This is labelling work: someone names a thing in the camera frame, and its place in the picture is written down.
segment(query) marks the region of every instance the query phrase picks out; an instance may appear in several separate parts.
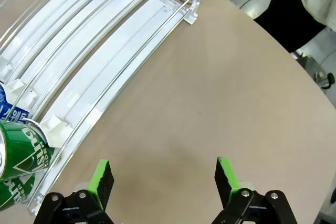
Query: table surface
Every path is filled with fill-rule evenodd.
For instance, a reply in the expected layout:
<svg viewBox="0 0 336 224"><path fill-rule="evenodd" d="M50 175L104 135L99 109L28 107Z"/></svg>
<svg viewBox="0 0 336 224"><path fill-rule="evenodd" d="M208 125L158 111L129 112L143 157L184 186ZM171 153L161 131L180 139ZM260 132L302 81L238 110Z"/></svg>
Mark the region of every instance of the table surface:
<svg viewBox="0 0 336 224"><path fill-rule="evenodd" d="M69 195L109 159L115 223L211 223L216 158L259 193L282 190L312 223L335 172L336 112L317 85L228 0L203 0L142 66L77 150L53 191ZM31 220L23 205L4 223Z"/></svg>

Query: curved metal bar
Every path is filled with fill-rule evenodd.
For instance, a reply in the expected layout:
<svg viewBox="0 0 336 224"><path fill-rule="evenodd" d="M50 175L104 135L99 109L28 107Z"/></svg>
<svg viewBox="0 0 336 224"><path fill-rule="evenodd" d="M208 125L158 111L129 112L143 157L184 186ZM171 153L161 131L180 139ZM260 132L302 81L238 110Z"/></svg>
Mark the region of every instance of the curved metal bar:
<svg viewBox="0 0 336 224"><path fill-rule="evenodd" d="M133 3L137 2L138 0L132 0L127 6L125 6L113 19L111 19L86 45L85 47L73 58L73 60L69 63L69 65L62 71L60 76L55 80L51 85L48 91L44 94L41 101L37 104L37 108L42 104L45 98L50 94L53 87L59 82L60 78L69 70L70 66L77 60L77 58L84 52L84 50L101 34L110 24L112 24L115 20L119 18L119 14L121 14L124 10L129 8ZM33 118L35 116L34 112L29 115L29 118Z"/></svg>
<svg viewBox="0 0 336 224"><path fill-rule="evenodd" d="M15 70L20 66L20 64L22 63L22 61L27 57L27 55L31 52L31 50L36 46L36 44L43 38L43 36L45 36L45 34L54 26L54 24L56 24L56 22L58 22L65 13L67 13L71 8L73 8L76 4L78 4L81 0L77 0L76 2L74 2L69 8L67 8L41 35L40 37L34 42L34 44L30 47L29 50L27 50L25 52L25 54L20 58L20 60L18 61L18 63L16 64L16 66L14 67L14 69L12 70L12 72L9 74L9 76L6 78L5 83L7 83L11 76L14 74ZM85 1L76 12L72 13L70 15L69 18L67 18L67 20L65 20L54 32L52 35L50 35L50 37L44 42L44 45L42 45L39 50L37 50L34 55L31 57L32 59L35 59L39 53L47 46L47 44L56 36L56 34L63 28L65 27L65 25L67 23L69 23L69 21L75 17L84 7L86 7L92 0L87 0Z"/></svg>
<svg viewBox="0 0 336 224"><path fill-rule="evenodd" d="M0 38L0 43L5 39L8 33L11 32L11 30L17 25L17 23L26 15L28 11L40 0L35 0L15 21L14 23L5 31L3 36ZM43 7L45 4L47 4L50 0L43 0L42 3L40 3L32 12L14 29L14 31L9 35L9 37L6 39L6 41L1 45L0 47L0 54L4 52L4 50L7 48L9 43L12 42L14 37L21 31L21 29L30 21L30 19Z"/></svg>
<svg viewBox="0 0 336 224"><path fill-rule="evenodd" d="M41 179L41 181L39 182L39 184L37 185L35 191L33 192L31 199L27 205L27 208L29 210L30 205L32 204L34 197L36 195L36 193L40 190L41 185L43 184L43 182L46 180L46 177L49 175L50 171L52 170L52 168L54 167L54 165L57 163L57 161L59 160L59 158L62 155L62 152L65 150L65 148L67 147L67 145L69 144L69 142L71 141L72 137L75 135L75 133L78 131L78 129L81 127L81 125L83 124L83 122L85 121L85 119L88 117L88 115L91 113L91 111L95 108L95 106L98 104L98 102L103 98L103 96L108 92L108 90L111 88L111 86L116 82L116 80L124 73L125 69L133 62L133 60L139 55L139 53L152 41L152 39L168 24L168 22L177 14L179 13L179 11L189 2L190 0L187 0L186 2L184 2L168 19L166 19L166 21L155 31L155 33L152 34L152 36L141 46L141 48L136 51L136 53L129 59L129 61L122 67L122 69L117 73L117 75L115 77L113 77L113 79L109 82L108 86L101 92L101 94L97 97L97 99L94 101L94 103L90 106L90 108L86 111L86 113L84 114L84 116L81 118L81 120L77 123L77 125L75 126L75 128L73 129L73 131L71 132L71 134L68 136L68 138L66 139L66 141L64 142L62 148L59 150L59 152L56 154L55 158L53 158L53 162L51 163L51 165L48 167L46 173L43 175L43 178ZM183 15L183 18L180 19L180 21L182 21L184 19L184 17L189 13L189 11L186 12L186 14ZM69 158L67 159L67 161L73 156L74 152L71 153L71 155L69 156Z"/></svg>
<svg viewBox="0 0 336 224"><path fill-rule="evenodd" d="M52 53L48 56L48 58L42 63L42 65L39 67L39 69L35 72L35 74L32 76L32 78L28 81L25 88L22 90L16 101L13 103L13 106L9 113L7 114L6 120L10 117L11 113L17 106L18 102L28 89L28 87L34 82L34 80L40 75L40 73L44 70L44 68L47 66L47 64L50 62L51 58L57 53L57 51L63 46L63 44L77 31L79 27L81 27L97 10L99 10L102 6L104 6L109 0L105 0L103 3L101 3L99 6L97 6L88 16L85 17L85 19L82 20L81 23L79 23L68 35L65 39L62 40L62 42L52 51Z"/></svg>

